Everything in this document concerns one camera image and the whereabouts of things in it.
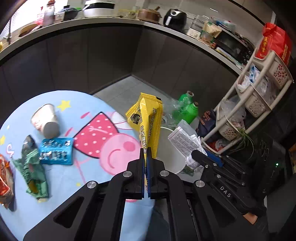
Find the yellow star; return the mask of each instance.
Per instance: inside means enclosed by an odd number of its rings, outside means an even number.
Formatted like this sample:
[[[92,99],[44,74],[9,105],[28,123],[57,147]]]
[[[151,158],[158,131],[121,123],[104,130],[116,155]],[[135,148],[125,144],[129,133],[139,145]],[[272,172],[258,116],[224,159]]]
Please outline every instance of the yellow star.
[[[57,106],[57,108],[60,108],[62,111],[64,111],[67,108],[70,108],[70,107],[71,106],[70,106],[69,100],[68,101],[62,100],[62,103],[59,106]]]
[[[3,135],[0,139],[0,146],[2,146],[5,142],[5,136]]]

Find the kitchen counter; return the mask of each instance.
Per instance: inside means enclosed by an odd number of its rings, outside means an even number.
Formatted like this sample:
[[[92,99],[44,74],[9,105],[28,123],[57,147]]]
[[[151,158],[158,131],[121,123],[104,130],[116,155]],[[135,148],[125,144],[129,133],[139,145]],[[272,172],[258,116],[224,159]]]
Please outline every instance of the kitchen counter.
[[[94,94],[130,75],[174,99],[191,90],[202,114],[240,72],[205,44],[161,25],[122,18],[65,21],[0,52],[0,125],[34,96],[54,90]]]
[[[14,51],[15,49],[21,47],[22,45],[42,36],[46,35],[48,33],[58,31],[61,29],[66,29],[70,27],[75,27],[75,26],[81,26],[85,24],[96,24],[96,23],[121,23],[121,24],[137,24],[141,26],[146,26],[155,30],[162,31],[164,33],[168,33],[171,35],[174,35],[178,38],[182,38],[183,40],[190,42],[190,44],[193,44],[197,46],[198,48],[201,48],[205,51],[207,51],[209,54],[215,56],[222,62],[224,62],[226,65],[228,65],[231,69],[233,69],[237,74],[241,73],[241,70],[236,67],[231,61],[223,57],[221,54],[216,52],[215,50],[211,49],[207,45],[203,44],[200,41],[195,40],[194,38],[191,38],[183,33],[180,33],[178,31],[172,30],[170,28],[164,27],[162,25],[154,24],[154,23],[148,23],[140,20],[133,20],[133,19],[124,19],[124,18],[107,18],[107,17],[100,17],[100,18],[81,18],[81,19],[76,19],[76,20],[70,20],[70,21],[65,21],[65,22],[60,22],[56,23],[44,28],[41,28],[33,33],[27,34],[24,37],[19,38],[17,41],[13,42],[11,45],[6,47],[4,50],[0,52],[0,63],[1,60],[7,56],[9,53]]]

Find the crumpled green wrapper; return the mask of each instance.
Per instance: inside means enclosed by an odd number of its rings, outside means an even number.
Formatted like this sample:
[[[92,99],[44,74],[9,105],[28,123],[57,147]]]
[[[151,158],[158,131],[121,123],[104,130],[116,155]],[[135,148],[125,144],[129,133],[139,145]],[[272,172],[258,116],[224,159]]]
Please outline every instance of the crumpled green wrapper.
[[[12,160],[15,167],[24,177],[28,189],[37,200],[48,198],[48,187],[45,177],[45,170],[40,164],[39,151],[31,136],[27,136],[22,147],[22,158]]]

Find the storage rack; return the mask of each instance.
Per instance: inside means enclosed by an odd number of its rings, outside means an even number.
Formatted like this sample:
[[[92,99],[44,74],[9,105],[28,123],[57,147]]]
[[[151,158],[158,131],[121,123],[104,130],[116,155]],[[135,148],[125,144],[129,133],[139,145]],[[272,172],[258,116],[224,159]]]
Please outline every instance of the storage rack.
[[[204,138],[201,139],[202,144],[207,149],[213,151],[216,154],[223,153],[230,147],[237,144],[242,139],[241,137],[239,137],[238,129],[230,121],[231,117],[238,111],[240,107],[246,106],[248,111],[254,117],[257,118],[256,121],[245,130],[246,134],[249,134],[265,119],[266,116],[268,116],[268,114],[275,108],[275,106],[281,100],[283,95],[286,93],[291,83],[294,83],[290,71],[288,70],[282,59],[274,51],[269,51],[268,55],[263,59],[255,57],[256,52],[257,49],[254,50],[249,62],[247,63],[246,67],[242,70],[240,76],[236,79],[236,81],[228,90],[226,95],[222,98],[222,100],[227,100],[233,93],[233,91],[236,90],[240,98],[239,102],[236,104],[236,106],[231,110],[229,114],[219,119],[218,113],[220,109],[220,103],[222,101],[221,100],[214,109],[214,111],[217,112],[215,128],[212,129]],[[261,72],[259,76],[256,78],[255,82],[251,83],[250,86],[248,86],[246,90],[243,93],[241,93],[238,90],[237,85],[243,81],[245,74],[248,75],[248,70],[250,69],[252,63],[259,70],[261,70]],[[269,77],[271,81],[274,82],[278,89],[280,89],[279,94],[270,105],[267,104],[267,102],[263,99],[263,97],[258,93],[256,89],[265,75]],[[227,137],[229,140],[232,138],[234,139],[231,140],[231,142],[227,146],[225,146],[223,149],[219,151],[213,150],[206,144],[206,141],[217,131],[219,131],[220,133],[222,132],[223,136]]]

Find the window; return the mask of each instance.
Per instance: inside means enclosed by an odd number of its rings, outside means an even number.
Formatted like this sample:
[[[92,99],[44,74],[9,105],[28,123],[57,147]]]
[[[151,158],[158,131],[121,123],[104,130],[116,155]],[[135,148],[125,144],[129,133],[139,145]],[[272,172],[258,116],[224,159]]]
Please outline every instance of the window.
[[[64,6],[67,5],[68,0],[55,0],[55,12],[60,11]],[[46,7],[48,0],[27,0],[12,16],[11,21],[11,32],[25,26],[37,20],[37,14],[40,13],[41,7]],[[0,39],[9,34],[9,22],[6,24]]]

